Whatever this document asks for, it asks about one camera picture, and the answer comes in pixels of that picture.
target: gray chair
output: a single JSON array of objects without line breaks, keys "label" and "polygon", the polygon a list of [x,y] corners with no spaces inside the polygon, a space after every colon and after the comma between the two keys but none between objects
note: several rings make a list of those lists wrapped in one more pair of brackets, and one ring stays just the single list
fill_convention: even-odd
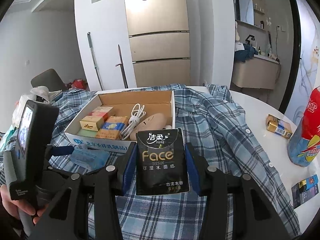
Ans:
[{"label": "gray chair", "polygon": [[34,77],[31,80],[31,85],[34,88],[38,86],[46,86],[50,92],[58,90],[67,90],[67,87],[65,86],[64,82],[53,68],[50,68]]}]

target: plaid shirt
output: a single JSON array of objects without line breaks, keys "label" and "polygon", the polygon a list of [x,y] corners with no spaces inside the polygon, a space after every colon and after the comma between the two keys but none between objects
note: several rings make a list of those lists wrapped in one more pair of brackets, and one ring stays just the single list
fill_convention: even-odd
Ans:
[{"label": "plaid shirt", "polygon": [[[245,112],[230,95],[227,87],[208,86],[210,94],[199,93],[183,85],[168,85],[143,90],[174,90],[176,127],[181,127],[186,142],[204,156],[210,165],[224,173],[240,176],[250,174],[271,201],[291,238],[300,234],[298,218],[290,205],[289,196],[279,173],[268,166],[270,162],[253,133],[247,133]],[[56,103],[60,114],[52,135],[55,146],[69,145],[63,133],[76,113],[92,97],[92,93],[74,90],[65,93]],[[13,147],[17,132],[10,139],[7,149]],[[107,164],[114,163],[120,153],[111,152]],[[87,170],[73,164],[68,156],[52,157],[52,166],[72,172]],[[1,171],[0,182],[4,183]],[[124,239],[197,239],[205,210],[205,197],[198,197],[190,189],[187,193],[136,196],[136,178],[124,197],[116,198],[119,222]],[[232,196],[228,200],[228,232],[232,239]],[[94,205],[89,206],[89,234],[94,238]]]}]

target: refrigerator drawer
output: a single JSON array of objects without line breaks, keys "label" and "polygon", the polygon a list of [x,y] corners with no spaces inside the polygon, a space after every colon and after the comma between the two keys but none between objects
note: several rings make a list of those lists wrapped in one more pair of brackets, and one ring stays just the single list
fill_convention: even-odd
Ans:
[{"label": "refrigerator drawer", "polygon": [[124,0],[129,36],[188,31],[186,0]]},{"label": "refrigerator drawer", "polygon": [[137,87],[172,83],[190,85],[190,60],[159,60],[133,64]]},{"label": "refrigerator drawer", "polygon": [[161,33],[129,38],[133,61],[190,57],[189,33]]}]

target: white cable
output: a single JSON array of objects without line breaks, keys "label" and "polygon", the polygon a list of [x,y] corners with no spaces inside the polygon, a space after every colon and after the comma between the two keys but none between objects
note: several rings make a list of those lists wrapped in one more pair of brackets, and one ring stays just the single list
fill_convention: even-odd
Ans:
[{"label": "white cable", "polygon": [[146,115],[146,112],[143,111],[144,105],[141,107],[140,104],[136,104],[131,111],[131,117],[129,119],[129,124],[126,129],[122,131],[123,140],[127,139],[132,133],[133,129],[140,123],[140,118]]}]

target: black faucet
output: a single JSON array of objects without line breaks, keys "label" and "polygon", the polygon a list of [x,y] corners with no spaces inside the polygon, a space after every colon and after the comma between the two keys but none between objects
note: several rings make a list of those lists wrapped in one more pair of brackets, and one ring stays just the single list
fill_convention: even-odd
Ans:
[{"label": "black faucet", "polygon": [[249,38],[251,37],[251,40],[252,41],[255,41],[256,39],[254,38],[254,36],[253,35],[249,35],[246,39],[245,39],[245,41],[248,43],[248,45],[250,45],[250,41],[249,41]]}]

